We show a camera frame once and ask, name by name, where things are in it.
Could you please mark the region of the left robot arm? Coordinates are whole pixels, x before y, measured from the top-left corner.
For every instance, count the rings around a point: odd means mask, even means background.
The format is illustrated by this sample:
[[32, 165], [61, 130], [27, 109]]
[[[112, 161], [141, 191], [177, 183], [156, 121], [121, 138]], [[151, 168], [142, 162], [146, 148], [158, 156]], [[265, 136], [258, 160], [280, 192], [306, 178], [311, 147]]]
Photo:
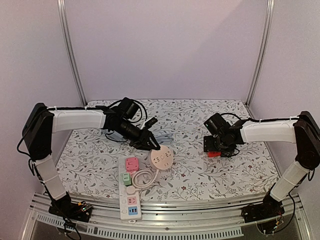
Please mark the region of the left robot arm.
[[58, 140], [54, 136], [74, 130], [100, 129], [119, 134], [137, 150], [159, 150], [161, 147], [150, 131], [157, 119], [153, 117], [138, 127], [133, 122], [138, 110], [144, 114], [147, 112], [139, 101], [128, 97], [109, 105], [49, 107], [39, 102], [33, 107], [16, 150], [28, 156], [30, 171], [49, 196], [49, 213], [79, 220], [89, 218], [93, 209], [86, 201], [74, 203], [65, 189], [56, 167], [54, 147]]

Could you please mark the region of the white long power strip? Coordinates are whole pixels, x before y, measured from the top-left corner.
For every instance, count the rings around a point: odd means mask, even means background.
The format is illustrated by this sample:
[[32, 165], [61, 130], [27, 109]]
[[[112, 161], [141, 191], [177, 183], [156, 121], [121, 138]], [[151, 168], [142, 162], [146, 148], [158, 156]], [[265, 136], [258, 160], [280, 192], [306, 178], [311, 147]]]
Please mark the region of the white long power strip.
[[[123, 156], [118, 159], [118, 189], [119, 189], [119, 209], [120, 219], [130, 224], [142, 219], [141, 201], [138, 189], [133, 186], [132, 176], [136, 171], [126, 170], [125, 160], [133, 155]], [[121, 173], [131, 175], [132, 185], [125, 186], [121, 180]]]

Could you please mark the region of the red cube socket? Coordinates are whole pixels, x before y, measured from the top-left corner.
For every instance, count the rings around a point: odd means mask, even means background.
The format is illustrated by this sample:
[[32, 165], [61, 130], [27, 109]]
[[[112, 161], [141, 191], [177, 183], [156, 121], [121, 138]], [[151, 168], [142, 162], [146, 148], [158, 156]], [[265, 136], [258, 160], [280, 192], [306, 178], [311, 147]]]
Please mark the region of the red cube socket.
[[210, 151], [207, 153], [208, 158], [217, 158], [221, 156], [221, 152], [218, 151]]

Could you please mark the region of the pink plug adapter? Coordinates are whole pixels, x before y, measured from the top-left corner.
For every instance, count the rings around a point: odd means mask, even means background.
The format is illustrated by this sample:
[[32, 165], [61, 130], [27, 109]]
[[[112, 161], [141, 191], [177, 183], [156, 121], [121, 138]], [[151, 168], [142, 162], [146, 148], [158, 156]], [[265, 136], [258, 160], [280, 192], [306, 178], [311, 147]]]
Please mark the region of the pink plug adapter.
[[139, 170], [139, 159], [137, 157], [128, 157], [125, 159], [125, 169], [127, 172]]

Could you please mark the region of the round pink socket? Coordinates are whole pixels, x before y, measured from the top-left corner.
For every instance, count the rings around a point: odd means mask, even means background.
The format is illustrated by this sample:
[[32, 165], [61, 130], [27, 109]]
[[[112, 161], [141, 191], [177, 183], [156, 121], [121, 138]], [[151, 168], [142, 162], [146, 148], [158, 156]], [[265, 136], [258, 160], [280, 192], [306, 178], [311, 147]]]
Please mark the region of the round pink socket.
[[148, 160], [154, 168], [165, 171], [172, 167], [174, 154], [169, 147], [160, 145], [160, 150], [151, 150], [149, 152]]

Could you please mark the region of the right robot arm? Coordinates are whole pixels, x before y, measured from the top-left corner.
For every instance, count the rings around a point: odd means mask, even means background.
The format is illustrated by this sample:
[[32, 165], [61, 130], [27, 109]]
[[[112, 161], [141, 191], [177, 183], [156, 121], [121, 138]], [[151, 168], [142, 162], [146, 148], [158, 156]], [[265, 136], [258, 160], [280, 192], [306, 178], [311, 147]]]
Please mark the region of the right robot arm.
[[242, 208], [246, 223], [273, 218], [284, 214], [283, 200], [290, 196], [306, 177], [312, 178], [320, 165], [320, 128], [309, 111], [284, 118], [241, 119], [227, 122], [222, 113], [209, 117], [204, 126], [209, 135], [203, 139], [205, 153], [219, 153], [233, 157], [238, 145], [264, 142], [274, 151], [283, 144], [292, 144], [296, 153], [293, 162], [264, 196], [262, 203]]

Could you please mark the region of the green cube adapter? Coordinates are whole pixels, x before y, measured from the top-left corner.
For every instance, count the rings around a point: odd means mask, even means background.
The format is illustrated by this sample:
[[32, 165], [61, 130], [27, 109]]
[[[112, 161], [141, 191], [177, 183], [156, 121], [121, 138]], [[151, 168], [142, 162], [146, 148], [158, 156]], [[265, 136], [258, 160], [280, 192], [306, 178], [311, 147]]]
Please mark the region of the green cube adapter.
[[121, 173], [121, 174], [120, 174], [120, 177], [121, 177], [122, 183], [123, 183], [126, 187], [132, 185], [132, 178], [131, 178], [131, 175], [130, 175], [128, 172]]

